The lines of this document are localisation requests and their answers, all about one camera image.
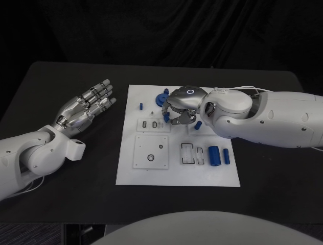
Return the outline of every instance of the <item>black table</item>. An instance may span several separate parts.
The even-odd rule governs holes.
[[[302,91],[292,73],[37,62],[0,123],[0,139],[50,124],[63,103],[103,79],[116,103],[76,135],[80,161],[64,161],[38,189],[0,202],[0,222],[125,224],[188,210],[217,210],[278,223],[323,223],[323,153],[233,139],[240,187],[115,186],[128,84]]]

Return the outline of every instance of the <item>white board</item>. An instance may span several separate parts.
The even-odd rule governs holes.
[[[129,85],[128,87],[115,184],[239,187],[240,184],[236,171],[231,142],[229,139],[223,139],[216,136],[214,133],[211,133],[211,129],[204,125],[204,123],[201,124],[198,130],[193,130],[193,126],[195,124],[194,123],[193,125],[171,125],[170,132],[139,131],[138,119],[151,119],[149,121],[154,121],[154,119],[162,119],[161,107],[155,105],[155,96],[162,93],[165,88],[171,92],[178,87],[149,85]],[[168,110],[168,112],[170,118],[175,118],[178,116],[174,111]],[[133,162],[138,161],[133,158],[136,135],[167,136],[167,169],[133,168]],[[195,160],[195,149],[203,149],[204,164],[181,164],[181,143],[193,144]],[[221,161],[220,166],[210,166],[207,155],[207,147],[210,146],[218,147]],[[229,165],[224,165],[223,163],[221,150],[224,148],[229,150]]]

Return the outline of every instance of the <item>blue object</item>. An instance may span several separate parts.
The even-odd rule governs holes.
[[[201,122],[197,121],[195,125],[194,125],[194,129],[198,130],[200,129],[200,125],[201,125]]]
[[[220,155],[218,155],[217,146],[207,147],[207,154],[208,154],[210,165],[218,166],[221,164],[221,162],[220,162]]]
[[[170,120],[168,116],[170,116],[170,112],[167,112],[165,115],[164,115],[164,121],[165,121],[165,123]]]
[[[224,164],[230,164],[229,151],[227,151],[227,149],[223,149],[221,150],[221,154],[223,154],[223,162],[224,162]]]
[[[164,89],[164,92],[157,95],[155,97],[155,104],[162,107],[162,103],[165,102],[165,99],[168,97],[168,89]]]

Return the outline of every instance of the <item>robotic hand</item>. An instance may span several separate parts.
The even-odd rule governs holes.
[[[53,173],[64,158],[80,160],[85,144],[70,139],[92,119],[115,103],[109,80],[97,83],[61,106],[54,122],[12,138],[0,140],[0,200],[23,189],[34,179]],[[27,168],[21,171],[18,162]]]
[[[252,86],[201,88],[185,86],[175,89],[162,104],[180,116],[167,122],[191,124],[195,114],[216,135],[242,138],[259,144],[283,148],[323,146],[323,96],[298,92],[265,92],[247,96],[236,89]]]

